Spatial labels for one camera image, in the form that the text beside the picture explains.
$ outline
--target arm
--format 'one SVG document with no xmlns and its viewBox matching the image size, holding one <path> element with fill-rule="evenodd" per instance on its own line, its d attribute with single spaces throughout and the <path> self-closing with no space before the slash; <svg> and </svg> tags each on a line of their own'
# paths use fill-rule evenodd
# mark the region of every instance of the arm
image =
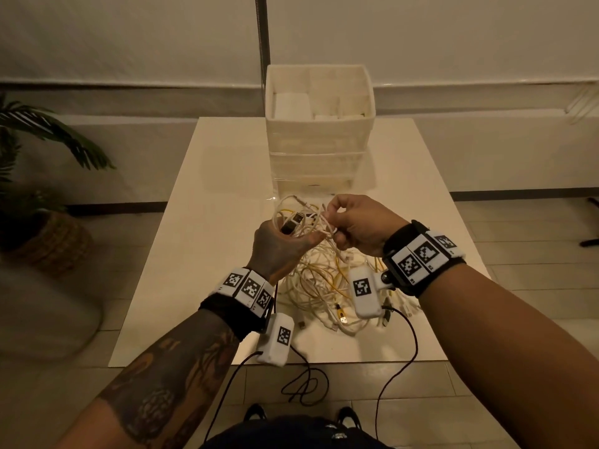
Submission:
<svg viewBox="0 0 599 449">
<path fill-rule="evenodd" d="M 247 267 L 274 285 L 323 237 L 290 238 L 266 221 Z M 131 362 L 56 448 L 182 448 L 221 388 L 239 342 L 220 317 L 198 310 Z"/>
<path fill-rule="evenodd" d="M 366 196 L 336 196 L 326 217 L 340 249 L 374 256 L 408 224 Z M 465 264 L 420 303 L 458 375 L 520 445 L 599 446 L 599 361 L 557 324 Z"/>
</svg>

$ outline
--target wicker basket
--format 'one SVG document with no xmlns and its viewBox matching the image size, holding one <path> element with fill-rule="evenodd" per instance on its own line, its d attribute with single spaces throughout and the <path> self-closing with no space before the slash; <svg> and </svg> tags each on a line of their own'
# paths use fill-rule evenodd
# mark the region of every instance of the wicker basket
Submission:
<svg viewBox="0 0 599 449">
<path fill-rule="evenodd" d="M 60 277 L 87 256 L 92 235 L 68 214 L 55 211 L 47 214 L 41 231 L 5 256 L 11 261 L 30 264 L 51 277 Z"/>
</svg>

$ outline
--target wristband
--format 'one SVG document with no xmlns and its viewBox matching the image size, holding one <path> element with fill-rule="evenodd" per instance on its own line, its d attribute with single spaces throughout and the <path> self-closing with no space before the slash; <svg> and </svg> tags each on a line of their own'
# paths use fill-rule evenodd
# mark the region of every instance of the wristband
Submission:
<svg viewBox="0 0 599 449">
<path fill-rule="evenodd" d="M 413 220 L 383 247 L 383 262 L 402 293 L 419 297 L 441 273 L 465 263 L 465 254 L 447 236 Z"/>
<path fill-rule="evenodd" d="M 266 329 L 273 291 L 274 287 L 255 271 L 235 268 L 199 308 L 221 317 L 242 341 L 250 332 Z"/>
</svg>

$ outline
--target tattooed arm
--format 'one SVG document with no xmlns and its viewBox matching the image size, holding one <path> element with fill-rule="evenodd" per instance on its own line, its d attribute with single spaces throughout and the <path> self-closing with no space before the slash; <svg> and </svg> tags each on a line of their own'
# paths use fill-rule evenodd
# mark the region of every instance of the tattooed arm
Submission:
<svg viewBox="0 0 599 449">
<path fill-rule="evenodd" d="M 290 238 L 264 222 L 248 268 L 271 284 L 323 240 Z M 213 312 L 200 309 L 139 355 L 82 412 L 56 449 L 181 449 L 206 415 L 239 340 Z"/>
</svg>

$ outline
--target hand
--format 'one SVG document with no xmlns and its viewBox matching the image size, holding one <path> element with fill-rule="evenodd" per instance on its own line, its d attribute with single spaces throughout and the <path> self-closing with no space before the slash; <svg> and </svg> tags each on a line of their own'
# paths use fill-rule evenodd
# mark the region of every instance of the hand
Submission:
<svg viewBox="0 0 599 449">
<path fill-rule="evenodd" d="M 409 223 L 366 195 L 335 195 L 324 216 L 337 228 L 333 240 L 340 250 L 357 247 L 363 254 L 374 257 L 383 256 L 385 241 Z"/>
<path fill-rule="evenodd" d="M 282 234 L 272 220 L 265 220 L 254 233 L 254 246 L 247 267 L 274 285 L 293 271 L 302 256 L 325 237 L 324 233 L 312 232 L 293 238 Z"/>
</svg>

